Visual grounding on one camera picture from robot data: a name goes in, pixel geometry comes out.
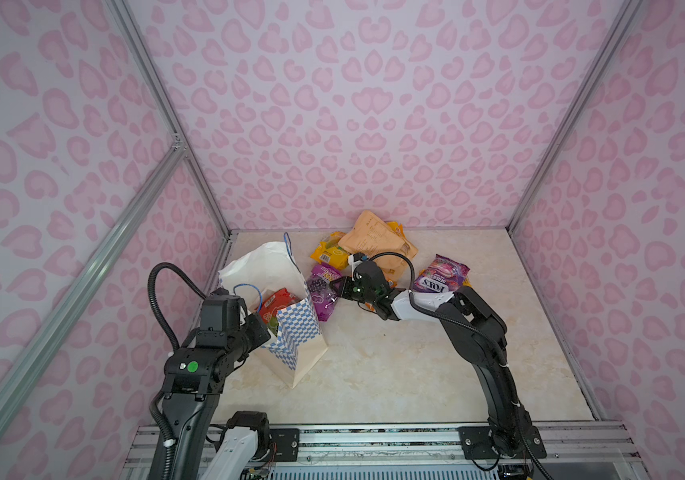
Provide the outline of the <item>purple grape snack bag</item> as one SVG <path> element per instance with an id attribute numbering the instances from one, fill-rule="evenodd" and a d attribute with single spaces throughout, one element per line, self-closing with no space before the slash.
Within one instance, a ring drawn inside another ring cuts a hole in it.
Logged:
<path id="1" fill-rule="evenodd" d="M 310 301 L 314 305 L 318 321 L 327 322 L 334 313 L 334 304 L 338 299 L 338 294 L 332 290 L 330 284 L 342 278 L 340 271 L 324 263 L 316 264 L 312 268 L 312 273 L 306 280 Z"/>

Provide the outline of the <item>red fruit candy bag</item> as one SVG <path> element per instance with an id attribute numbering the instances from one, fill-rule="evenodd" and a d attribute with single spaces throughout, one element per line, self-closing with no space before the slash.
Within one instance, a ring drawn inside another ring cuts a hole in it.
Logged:
<path id="1" fill-rule="evenodd" d="M 286 309 L 288 306 L 292 306 L 300 301 L 298 296 L 294 293 L 288 291 L 286 288 L 282 288 L 273 294 L 270 294 L 262 305 L 260 306 L 260 318 L 266 324 L 270 324 L 272 321 L 278 321 L 278 312 L 280 310 Z"/>

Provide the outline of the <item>white blue checkered paper bag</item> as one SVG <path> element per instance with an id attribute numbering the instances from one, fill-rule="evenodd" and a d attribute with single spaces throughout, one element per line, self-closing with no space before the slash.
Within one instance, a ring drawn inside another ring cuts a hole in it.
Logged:
<path id="1" fill-rule="evenodd" d="M 258 358 L 295 388 L 328 351 L 306 278 L 292 253 L 290 235 L 258 246 L 218 272 L 218 284 L 242 297 L 268 327 Z"/>

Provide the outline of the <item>purple Fox's candy bag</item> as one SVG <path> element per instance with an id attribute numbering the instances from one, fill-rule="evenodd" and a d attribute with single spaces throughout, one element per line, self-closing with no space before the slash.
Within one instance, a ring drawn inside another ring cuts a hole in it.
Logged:
<path id="1" fill-rule="evenodd" d="M 416 278 L 413 289 L 421 293 L 455 292 L 470 286 L 470 267 L 442 255 L 436 255 L 431 264 Z"/>

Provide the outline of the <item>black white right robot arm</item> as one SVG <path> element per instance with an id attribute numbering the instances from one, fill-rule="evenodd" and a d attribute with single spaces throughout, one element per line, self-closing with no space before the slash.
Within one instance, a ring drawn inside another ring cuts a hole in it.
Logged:
<path id="1" fill-rule="evenodd" d="M 510 370 L 508 327 L 476 290 L 461 286 L 442 293 L 392 286 L 373 260 L 357 264 L 351 276 L 330 282 L 340 299 L 372 307 L 386 321 L 436 321 L 454 350 L 476 372 L 487 402 L 488 427 L 466 441 L 466 458 L 547 457 L 540 431 L 526 410 Z"/>

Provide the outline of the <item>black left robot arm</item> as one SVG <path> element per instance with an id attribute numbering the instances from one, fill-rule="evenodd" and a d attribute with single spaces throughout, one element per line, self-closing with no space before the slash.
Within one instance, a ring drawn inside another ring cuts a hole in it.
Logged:
<path id="1" fill-rule="evenodd" d="M 226 378 L 268 340 L 268 326 L 242 297 L 218 288 L 204 300 L 194 346 L 166 360 L 162 387 L 150 402 L 160 429 L 150 479 L 196 478 Z"/>

